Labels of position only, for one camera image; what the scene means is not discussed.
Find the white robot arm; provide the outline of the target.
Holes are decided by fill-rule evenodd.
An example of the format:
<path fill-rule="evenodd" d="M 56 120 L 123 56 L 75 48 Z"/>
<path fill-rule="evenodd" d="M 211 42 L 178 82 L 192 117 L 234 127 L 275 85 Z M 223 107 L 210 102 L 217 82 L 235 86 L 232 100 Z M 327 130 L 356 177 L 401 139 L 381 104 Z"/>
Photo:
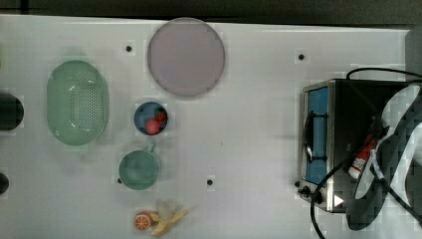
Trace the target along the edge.
<path fill-rule="evenodd" d="M 421 86 L 411 84 L 385 105 L 381 125 L 386 135 L 369 151 L 347 203 L 348 228 L 368 227 L 387 196 L 416 220 L 421 219 Z"/>

